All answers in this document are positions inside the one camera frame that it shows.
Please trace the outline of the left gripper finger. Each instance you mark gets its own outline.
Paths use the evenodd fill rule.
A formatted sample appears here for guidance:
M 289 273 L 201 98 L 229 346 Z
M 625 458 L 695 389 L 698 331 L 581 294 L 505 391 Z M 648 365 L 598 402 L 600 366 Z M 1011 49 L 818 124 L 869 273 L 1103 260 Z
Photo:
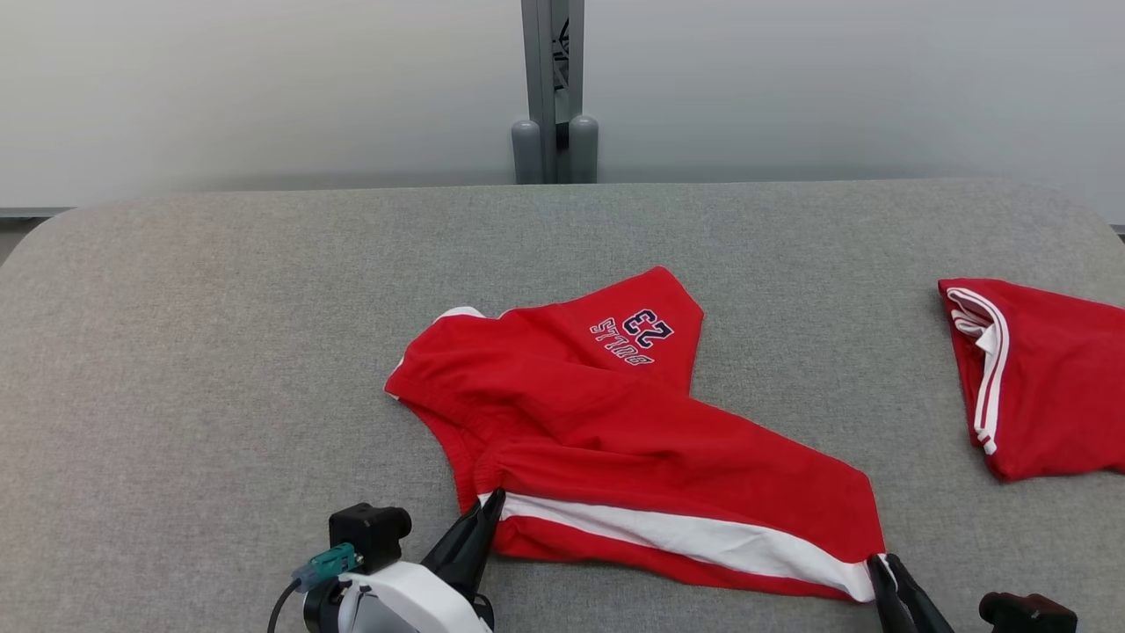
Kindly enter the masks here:
M 477 500 L 422 558 L 439 579 L 482 579 L 490 552 L 490 500 Z
M 506 491 L 497 488 L 484 501 L 475 501 L 453 527 L 447 530 L 447 537 L 450 539 L 447 584 L 461 593 L 466 600 L 472 600 L 478 593 L 505 501 Z

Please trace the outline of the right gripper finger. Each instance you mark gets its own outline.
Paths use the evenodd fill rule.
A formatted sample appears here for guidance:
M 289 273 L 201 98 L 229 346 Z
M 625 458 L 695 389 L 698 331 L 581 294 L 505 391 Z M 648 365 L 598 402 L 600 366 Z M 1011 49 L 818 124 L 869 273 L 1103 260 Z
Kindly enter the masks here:
M 896 554 L 886 555 L 888 572 L 893 577 L 896 599 L 911 613 L 912 632 L 954 632 L 950 621 L 940 613 L 935 602 L 921 585 L 904 568 L 904 562 Z
M 896 573 L 886 562 L 886 557 L 875 554 L 867 559 L 868 579 L 875 590 L 875 605 L 882 632 L 918 632 L 911 612 L 897 597 Z

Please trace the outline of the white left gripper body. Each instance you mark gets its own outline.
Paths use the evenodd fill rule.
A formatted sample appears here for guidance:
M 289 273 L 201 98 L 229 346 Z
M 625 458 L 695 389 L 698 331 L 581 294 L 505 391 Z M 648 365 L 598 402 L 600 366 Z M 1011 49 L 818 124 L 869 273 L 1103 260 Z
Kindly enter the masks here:
M 489 609 L 467 600 L 425 566 L 396 562 L 349 571 L 305 594 L 309 632 L 490 632 Z

